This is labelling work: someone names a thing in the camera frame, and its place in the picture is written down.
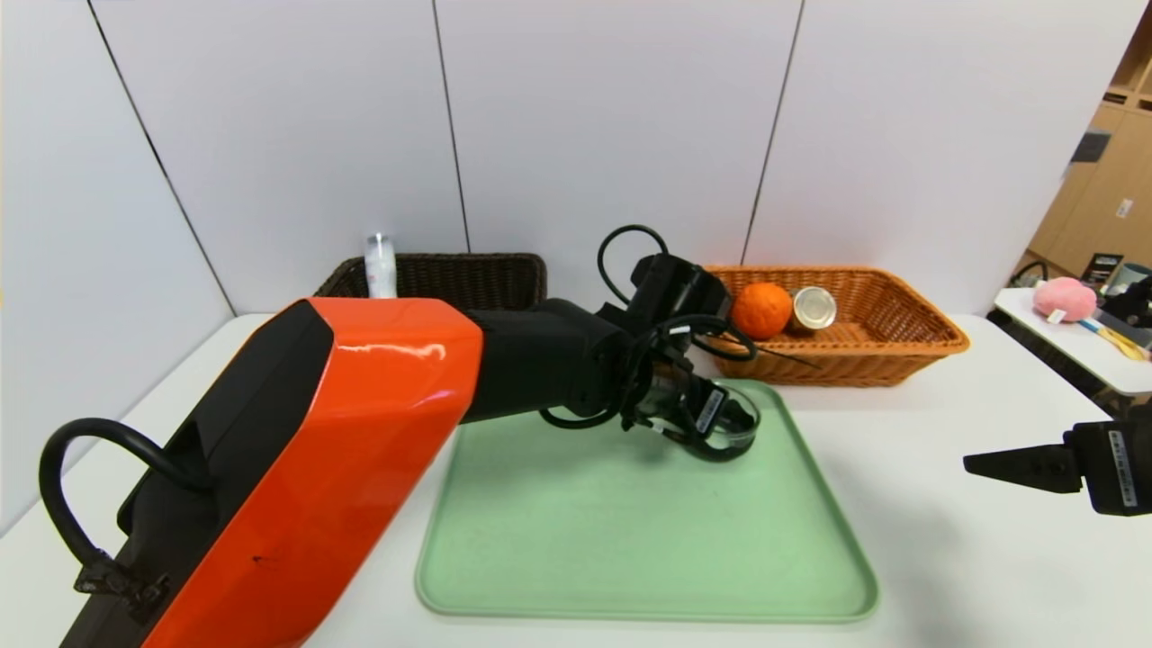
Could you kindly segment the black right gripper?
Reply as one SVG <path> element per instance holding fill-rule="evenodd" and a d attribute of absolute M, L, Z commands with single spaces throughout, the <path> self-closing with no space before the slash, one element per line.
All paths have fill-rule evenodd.
<path fill-rule="evenodd" d="M 963 455 L 967 474 L 1058 495 L 1084 484 L 1105 517 L 1151 513 L 1149 421 L 1081 423 L 1061 443 Z"/>

